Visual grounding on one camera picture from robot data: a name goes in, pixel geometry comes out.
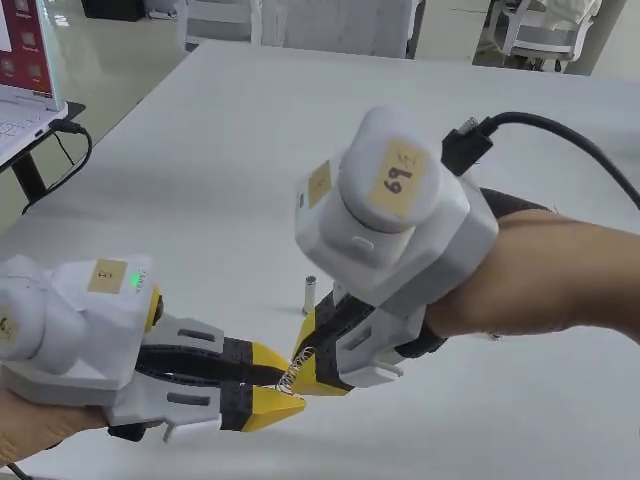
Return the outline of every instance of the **floor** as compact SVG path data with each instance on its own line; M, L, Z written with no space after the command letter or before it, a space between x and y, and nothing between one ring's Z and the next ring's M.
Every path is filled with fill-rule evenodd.
M46 8L45 34L52 46L56 86L63 98L87 106L78 121L95 141L186 55L172 22L87 19L80 0L41 1ZM67 136L63 140L74 160L82 157L84 139ZM34 151L34 158L47 185L70 167L53 138ZM13 173L0 174L0 234L15 223L25 203Z

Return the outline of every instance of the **green led light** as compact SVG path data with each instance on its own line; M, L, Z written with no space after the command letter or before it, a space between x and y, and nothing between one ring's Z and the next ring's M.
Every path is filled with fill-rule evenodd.
M138 283L140 283L140 273L136 272L131 277L131 286L132 287L137 287Z

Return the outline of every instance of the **black power cable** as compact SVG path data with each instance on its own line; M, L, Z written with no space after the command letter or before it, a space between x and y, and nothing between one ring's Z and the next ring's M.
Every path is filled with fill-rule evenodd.
M442 163L454 175L462 175L493 147L489 137L507 124L529 125L571 142L598 162L640 209L640 193L600 147L566 125L531 113L505 112L488 117L479 124L475 120L467 122L461 129L449 133L442 142Z
M7 464L7 468L11 470L11 472L20 480L33 480L32 477L24 473L24 471L20 467L18 467L15 463Z
M67 148L62 143L62 140L60 139L60 135L58 135L57 132L54 132L53 136L56 137L56 141L58 142L58 145L60 145L60 148L64 152L64 156L67 157L67 160L69 160L69 163L73 167L76 164L76 162L74 162L73 158L71 158L71 155L69 155L69 151L67 150Z
M584 135L576 132L575 130L563 125L555 120L541 117L539 115L533 115L531 113L521 112L505 112L495 117L490 117L484 120L479 125L479 129L486 136L493 134L501 125L519 123L521 125L529 125L532 127L546 130L547 132L554 133L559 137L564 138L568 142L573 143L576 147L582 149L587 154L598 162L602 168L604 168L613 179L618 182L618 185L625 191L629 198L635 203L636 207L640 209L640 193L635 189L631 182L624 176L624 174L616 167L613 162L607 157L607 155L598 147L595 143L589 140Z
M83 126L81 126L81 125L79 125L79 124L77 124L75 122L70 122L68 120L54 120L53 122L51 122L49 124L49 127L54 132L73 133L73 134L84 135L85 138L87 139L87 153L85 154L84 158L80 162L78 162L78 164L74 164L74 166L75 166L74 169L72 169L67 175L65 175L63 178L58 180L56 183L51 185L47 189L47 191L44 193L44 195L42 197L37 198L37 199L32 200L31 202L29 202L24 207L24 209L22 209L22 214L23 215L25 213L27 213L27 211L31 207L33 207L36 203L38 203L40 200L42 200L43 198L51 195L53 192L58 190L65 183L67 183L69 180L71 180L73 177L75 177L80 172L80 170L82 170L86 166L86 164L89 162L89 159L91 158L91 154L93 153L93 139L91 138L91 135L89 134L89 132L87 132L87 130Z

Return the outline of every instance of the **label sticker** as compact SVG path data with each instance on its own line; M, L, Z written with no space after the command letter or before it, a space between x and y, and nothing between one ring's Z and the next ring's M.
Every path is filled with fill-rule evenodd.
M368 201L387 213L409 214L425 174L427 152L399 138L389 140L384 161L369 192Z
M331 190L331 163L329 160L324 162L309 177L309 208L324 198Z
M12 343L18 335L18 324L9 315L9 309L0 306L0 344Z
M120 293L120 287L126 271L127 262L101 258L97 261L96 268L91 274L87 291L94 293Z

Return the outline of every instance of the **gray plastic part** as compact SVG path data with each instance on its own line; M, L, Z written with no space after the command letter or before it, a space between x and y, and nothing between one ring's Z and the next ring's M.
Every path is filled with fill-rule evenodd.
M354 385L352 372L404 360L393 348L418 338L427 305L466 281L491 250L498 223L480 189L460 180L471 209L440 258L336 342L338 372L346 383Z
M224 332L191 318L176 319L165 315L145 335L143 344L193 347L222 353ZM172 397L191 399L196 404L175 403ZM220 420L220 389L179 385L135 372L131 383L119 392L116 404L107 408L106 413L112 426L165 422L175 427Z
M9 369L5 365L2 366L2 385L19 397L44 405L106 407L113 405L118 396L117 390L99 389L94 386L43 384L22 376L19 370Z
M460 184L471 210L455 236L433 264L393 294L380 308L404 318L434 303L466 281L483 262L498 235L498 222L482 192L464 177Z

